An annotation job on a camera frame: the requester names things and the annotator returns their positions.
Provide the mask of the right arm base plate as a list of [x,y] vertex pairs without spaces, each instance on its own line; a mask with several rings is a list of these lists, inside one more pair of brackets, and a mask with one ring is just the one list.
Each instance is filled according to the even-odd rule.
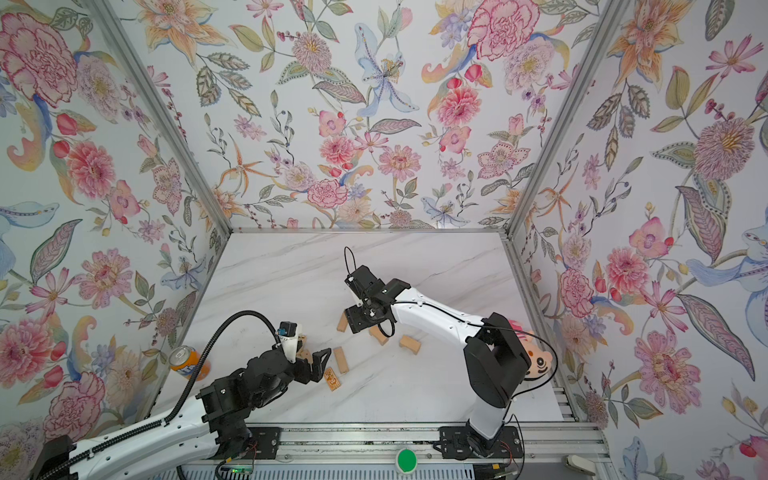
[[523,441],[516,427],[504,426],[492,439],[476,433],[468,424],[442,426],[437,446],[444,459],[522,459]]

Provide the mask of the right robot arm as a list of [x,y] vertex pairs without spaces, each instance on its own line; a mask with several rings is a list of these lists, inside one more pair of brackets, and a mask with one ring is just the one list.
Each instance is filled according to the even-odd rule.
[[465,425],[438,429],[437,449],[444,459],[524,457],[522,434],[507,424],[507,415],[516,397],[548,384],[556,374],[558,360],[546,340],[513,327],[498,313],[471,315],[400,279],[384,282],[365,265],[348,273],[345,284],[357,298],[344,311],[353,333],[383,333],[383,323],[403,324],[462,352],[475,402]]

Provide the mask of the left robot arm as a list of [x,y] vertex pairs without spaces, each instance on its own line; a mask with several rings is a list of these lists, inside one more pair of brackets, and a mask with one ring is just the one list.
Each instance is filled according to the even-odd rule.
[[143,479],[169,468],[217,456],[236,457],[257,440],[247,425],[256,409],[282,395],[290,384],[319,383],[331,356],[326,348],[299,358],[297,327],[268,328],[273,345],[247,365],[191,392],[192,376],[173,408],[103,437],[47,441],[30,473],[33,479]]

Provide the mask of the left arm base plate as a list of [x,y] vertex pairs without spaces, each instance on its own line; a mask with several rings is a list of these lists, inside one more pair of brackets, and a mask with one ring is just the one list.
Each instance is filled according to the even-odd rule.
[[280,427],[248,427],[248,433],[227,440],[219,447],[216,460],[275,460],[283,429]]

